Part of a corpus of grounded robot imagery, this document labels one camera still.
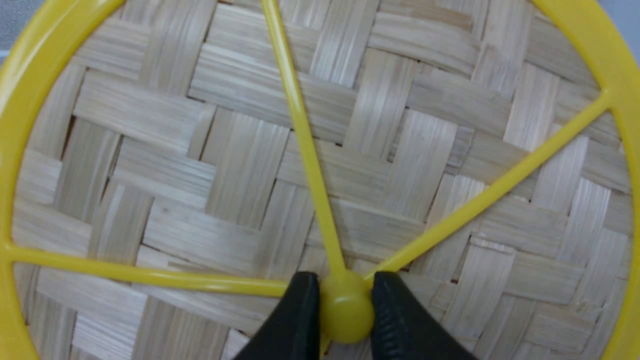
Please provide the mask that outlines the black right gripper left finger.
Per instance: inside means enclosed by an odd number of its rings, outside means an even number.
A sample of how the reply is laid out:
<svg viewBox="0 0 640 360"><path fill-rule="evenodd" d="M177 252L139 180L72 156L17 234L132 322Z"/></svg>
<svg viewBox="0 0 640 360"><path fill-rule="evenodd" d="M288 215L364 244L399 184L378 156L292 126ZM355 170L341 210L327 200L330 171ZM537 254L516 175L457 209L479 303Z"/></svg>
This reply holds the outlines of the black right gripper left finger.
<svg viewBox="0 0 640 360"><path fill-rule="evenodd" d="M318 360L320 287L313 272L294 274L273 312L236 360Z"/></svg>

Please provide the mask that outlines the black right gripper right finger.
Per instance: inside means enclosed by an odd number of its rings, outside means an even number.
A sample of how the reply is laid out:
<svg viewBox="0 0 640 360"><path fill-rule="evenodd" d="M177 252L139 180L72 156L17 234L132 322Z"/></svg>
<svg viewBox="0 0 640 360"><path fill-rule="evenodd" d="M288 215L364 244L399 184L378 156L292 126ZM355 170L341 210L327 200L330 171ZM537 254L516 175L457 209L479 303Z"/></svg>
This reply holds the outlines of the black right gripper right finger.
<svg viewBox="0 0 640 360"><path fill-rule="evenodd" d="M374 360L475 359L427 312L396 272L376 272L371 297Z"/></svg>

